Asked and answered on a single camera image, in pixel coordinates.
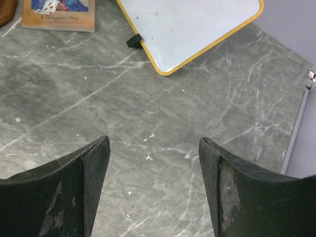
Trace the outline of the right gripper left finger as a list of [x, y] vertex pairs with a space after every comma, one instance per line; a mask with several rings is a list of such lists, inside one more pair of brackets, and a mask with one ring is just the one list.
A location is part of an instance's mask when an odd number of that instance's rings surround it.
[[89, 237], [110, 159], [101, 136], [86, 146], [0, 182], [3, 237]]

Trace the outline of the gold wine glass rack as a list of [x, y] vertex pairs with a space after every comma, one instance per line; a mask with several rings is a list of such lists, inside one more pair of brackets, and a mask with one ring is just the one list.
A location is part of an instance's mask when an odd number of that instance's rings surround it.
[[18, 0], [0, 0], [0, 27], [4, 27], [13, 20], [18, 6]]

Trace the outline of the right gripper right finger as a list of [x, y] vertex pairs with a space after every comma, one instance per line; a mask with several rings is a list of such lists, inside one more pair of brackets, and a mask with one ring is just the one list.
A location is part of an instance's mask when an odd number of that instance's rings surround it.
[[316, 178], [294, 178], [240, 158], [209, 138], [199, 160], [217, 237], [313, 237]]

